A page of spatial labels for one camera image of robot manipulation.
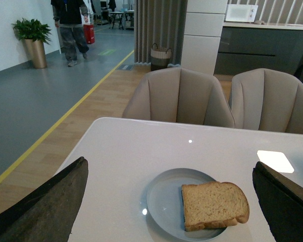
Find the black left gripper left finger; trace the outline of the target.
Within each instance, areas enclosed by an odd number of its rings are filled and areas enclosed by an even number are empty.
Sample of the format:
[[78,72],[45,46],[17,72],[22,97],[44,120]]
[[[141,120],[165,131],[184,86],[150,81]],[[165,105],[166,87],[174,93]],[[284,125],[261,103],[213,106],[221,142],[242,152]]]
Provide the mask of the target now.
[[87,178],[88,162],[79,157],[0,214],[0,241],[68,241]]

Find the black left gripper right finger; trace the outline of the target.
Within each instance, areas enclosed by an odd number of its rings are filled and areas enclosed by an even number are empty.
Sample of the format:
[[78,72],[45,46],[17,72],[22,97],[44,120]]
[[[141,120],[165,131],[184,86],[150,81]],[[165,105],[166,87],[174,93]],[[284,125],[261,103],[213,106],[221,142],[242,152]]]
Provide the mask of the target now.
[[303,187],[257,162],[252,183],[275,241],[303,241]]

